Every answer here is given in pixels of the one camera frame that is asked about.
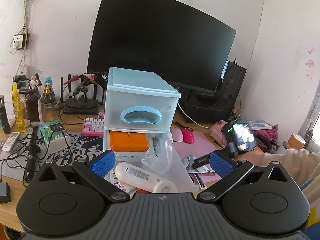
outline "beige sleeve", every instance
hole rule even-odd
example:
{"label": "beige sleeve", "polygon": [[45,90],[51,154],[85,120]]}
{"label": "beige sleeve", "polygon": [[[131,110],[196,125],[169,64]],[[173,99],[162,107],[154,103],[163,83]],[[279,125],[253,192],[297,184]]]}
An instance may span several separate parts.
{"label": "beige sleeve", "polygon": [[280,162],[298,186],[320,173],[320,153],[309,153],[306,149],[288,149],[286,154],[245,153],[237,159],[246,159],[255,166],[268,166],[271,161]]}

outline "plastic bag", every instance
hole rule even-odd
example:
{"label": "plastic bag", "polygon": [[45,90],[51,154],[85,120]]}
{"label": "plastic bag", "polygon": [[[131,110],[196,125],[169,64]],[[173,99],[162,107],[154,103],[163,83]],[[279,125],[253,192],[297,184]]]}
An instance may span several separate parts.
{"label": "plastic bag", "polygon": [[149,150],[141,162],[157,174],[167,173],[172,165],[172,143],[165,133],[147,134]]}

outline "blue-haired figurine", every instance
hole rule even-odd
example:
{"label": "blue-haired figurine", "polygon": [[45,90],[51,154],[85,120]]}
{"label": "blue-haired figurine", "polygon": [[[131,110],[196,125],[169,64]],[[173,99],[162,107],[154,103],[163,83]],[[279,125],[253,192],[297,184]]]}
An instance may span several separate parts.
{"label": "blue-haired figurine", "polygon": [[55,101],[55,94],[53,92],[52,79],[47,76],[44,80],[43,95],[41,102],[44,104],[53,103]]}

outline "blue lid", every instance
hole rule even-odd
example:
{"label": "blue lid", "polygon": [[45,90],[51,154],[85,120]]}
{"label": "blue lid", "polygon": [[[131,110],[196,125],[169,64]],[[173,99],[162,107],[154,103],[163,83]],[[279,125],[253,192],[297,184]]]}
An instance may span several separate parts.
{"label": "blue lid", "polygon": [[110,67],[108,90],[180,98],[181,94],[154,72]]}

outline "drawer handle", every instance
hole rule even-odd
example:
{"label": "drawer handle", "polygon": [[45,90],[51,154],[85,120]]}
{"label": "drawer handle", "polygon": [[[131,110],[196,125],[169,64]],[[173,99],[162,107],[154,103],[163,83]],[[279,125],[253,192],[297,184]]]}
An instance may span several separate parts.
{"label": "drawer handle", "polygon": [[132,106],[122,111],[120,119],[126,123],[144,122],[158,124],[162,120],[162,115],[157,109],[152,107]]}

